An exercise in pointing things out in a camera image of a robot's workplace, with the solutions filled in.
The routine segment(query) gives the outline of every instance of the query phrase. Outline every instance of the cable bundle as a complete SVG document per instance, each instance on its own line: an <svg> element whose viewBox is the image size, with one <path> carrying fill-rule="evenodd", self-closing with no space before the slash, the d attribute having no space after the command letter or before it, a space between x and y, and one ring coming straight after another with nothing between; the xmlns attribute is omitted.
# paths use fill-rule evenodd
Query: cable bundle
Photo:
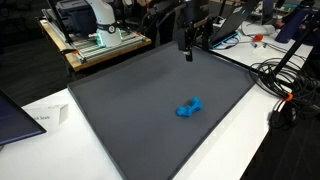
<svg viewBox="0 0 320 180"><path fill-rule="evenodd" d="M298 65L290 61L275 75L273 70L280 60L280 58L268 59L263 63L255 63L250 68L250 75L256 84L281 99L274 112L279 113L280 106L287 102L292 107L293 116L305 119L307 116L318 114L320 112L320 108L316 105L319 100L318 81L308 77Z"/></svg>

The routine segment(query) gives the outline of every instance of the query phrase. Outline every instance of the gray tray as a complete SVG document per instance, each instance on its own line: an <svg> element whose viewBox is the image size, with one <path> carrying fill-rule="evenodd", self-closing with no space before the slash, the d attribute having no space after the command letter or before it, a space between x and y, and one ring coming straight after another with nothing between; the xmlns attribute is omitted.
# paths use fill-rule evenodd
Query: gray tray
<svg viewBox="0 0 320 180"><path fill-rule="evenodd" d="M252 87L248 70L174 43L69 84L69 90L124 179L171 179ZM198 97L204 109L178 117Z"/></svg>

